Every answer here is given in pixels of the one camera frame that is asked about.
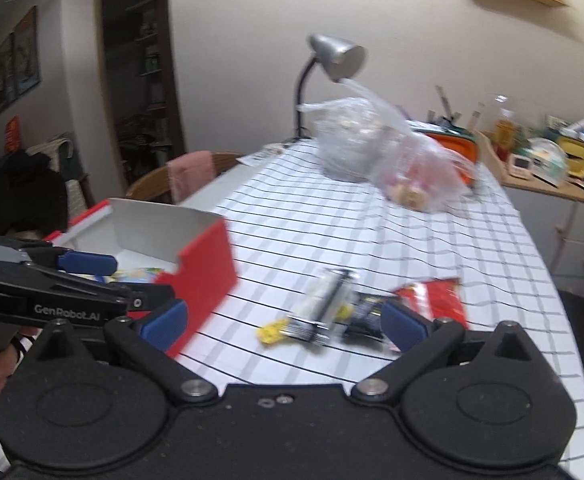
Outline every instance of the pink cloth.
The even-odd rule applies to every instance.
[[[212,152],[186,153],[168,162],[174,204],[182,202],[216,178]]]

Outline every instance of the doorway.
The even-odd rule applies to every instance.
[[[96,0],[101,86],[123,189],[185,153],[167,0]]]

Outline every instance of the white tablecloth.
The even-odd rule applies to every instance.
[[[518,212],[480,167],[474,197],[454,212],[393,205],[371,184],[322,176],[313,142],[301,142],[217,208],[229,220],[240,280],[179,361],[223,389],[227,383],[340,382],[346,389],[395,358],[383,346],[263,347],[256,328],[285,316],[325,267],[351,267],[359,289],[457,276],[470,327],[513,319],[563,380],[578,412],[562,465],[584,480],[584,376],[570,325]]]

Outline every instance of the open cardboard box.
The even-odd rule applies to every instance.
[[[225,219],[174,205],[110,199],[75,219],[48,240],[76,251],[115,256],[120,270],[159,267],[187,304],[187,330],[171,347],[174,356],[237,282]]]

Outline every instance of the plastic bag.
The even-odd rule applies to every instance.
[[[379,120],[395,131],[370,176],[389,200],[431,212],[445,209],[449,202],[469,192],[460,172],[474,176],[470,160],[425,134],[413,132],[396,107],[367,88],[350,80],[342,83],[373,104]]]
[[[326,176],[348,182],[367,180],[379,159],[385,131],[374,105],[367,99],[348,97],[298,109],[321,112],[314,129]]]

